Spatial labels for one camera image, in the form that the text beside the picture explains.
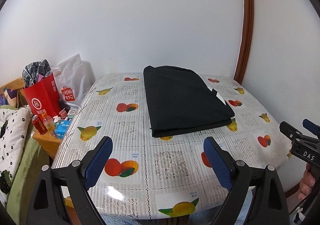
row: grey plaid cloth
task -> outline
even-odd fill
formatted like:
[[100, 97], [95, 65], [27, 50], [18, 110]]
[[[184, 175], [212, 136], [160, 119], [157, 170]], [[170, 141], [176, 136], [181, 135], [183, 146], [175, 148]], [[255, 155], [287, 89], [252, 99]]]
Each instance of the grey plaid cloth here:
[[47, 60], [28, 64], [22, 71], [24, 87], [28, 88], [37, 83], [39, 74], [47, 77], [51, 74], [51, 68]]

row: silver screw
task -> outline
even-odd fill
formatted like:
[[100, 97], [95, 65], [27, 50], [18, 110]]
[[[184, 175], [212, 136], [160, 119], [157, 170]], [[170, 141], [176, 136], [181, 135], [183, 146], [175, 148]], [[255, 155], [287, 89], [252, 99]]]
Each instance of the silver screw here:
[[41, 170], [42, 171], [47, 171], [49, 169], [49, 166], [47, 164], [45, 164], [44, 166], [42, 166]]
[[270, 171], [274, 171], [274, 170], [275, 170], [275, 167], [274, 167], [273, 165], [269, 164], [269, 165], [268, 165], [268, 169], [269, 169]]
[[75, 161], [72, 162], [72, 166], [73, 167], [77, 167], [77, 166], [79, 166], [79, 164], [80, 164], [79, 160], [75, 160]]
[[245, 165], [244, 161], [242, 161], [242, 160], [237, 160], [236, 164], [237, 164], [237, 166], [244, 166]]

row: white plastic bag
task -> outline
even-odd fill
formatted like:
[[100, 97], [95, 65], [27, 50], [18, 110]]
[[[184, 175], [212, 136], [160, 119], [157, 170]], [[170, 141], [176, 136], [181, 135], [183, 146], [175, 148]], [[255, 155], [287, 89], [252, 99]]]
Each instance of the white plastic bag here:
[[78, 108], [91, 88], [80, 54], [53, 67], [52, 71], [60, 98], [71, 107]]

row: light blue fabric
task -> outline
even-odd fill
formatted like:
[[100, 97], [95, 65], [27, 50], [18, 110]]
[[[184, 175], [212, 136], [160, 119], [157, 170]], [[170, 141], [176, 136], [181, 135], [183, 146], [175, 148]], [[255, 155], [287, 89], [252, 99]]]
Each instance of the light blue fabric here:
[[[252, 201], [252, 191], [247, 193], [242, 209], [238, 215], [235, 225], [243, 225]], [[210, 225], [221, 206], [214, 207], [202, 212], [193, 213], [189, 216], [188, 225]], [[103, 215], [103, 220], [107, 225], [157, 225], [157, 220], [133, 220], [130, 217], [112, 217]]]

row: nightstand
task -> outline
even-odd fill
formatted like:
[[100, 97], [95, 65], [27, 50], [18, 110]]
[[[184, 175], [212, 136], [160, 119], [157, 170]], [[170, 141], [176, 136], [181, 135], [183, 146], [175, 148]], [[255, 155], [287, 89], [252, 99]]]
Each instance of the nightstand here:
[[40, 146], [47, 154], [54, 159], [62, 139], [54, 138], [47, 131], [44, 135], [40, 135], [39, 131], [34, 129], [33, 139], [37, 140]]

